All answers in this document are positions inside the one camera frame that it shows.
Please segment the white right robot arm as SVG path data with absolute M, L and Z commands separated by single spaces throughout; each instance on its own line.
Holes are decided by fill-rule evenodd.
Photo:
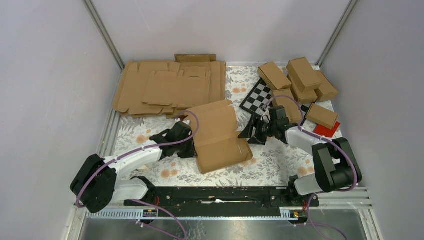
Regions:
M 268 138 L 275 138 L 312 156 L 314 173 L 295 178 L 287 186 L 286 198 L 293 206 L 301 205 L 313 193 L 349 191 L 362 180 L 346 138 L 329 139 L 290 123 L 282 106 L 271 107 L 262 116 L 252 115 L 238 138 L 263 146 Z

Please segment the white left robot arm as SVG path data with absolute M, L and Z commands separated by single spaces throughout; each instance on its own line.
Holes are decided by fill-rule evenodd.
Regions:
M 75 205 L 98 213 L 111 203 L 138 200 L 148 206 L 155 200 L 155 192 L 140 178 L 125 179 L 132 171 L 177 155 L 195 158 L 194 136 L 198 128 L 178 121 L 172 128 L 152 135 L 144 144 L 120 155 L 100 157 L 90 155 L 70 184 L 76 196 Z

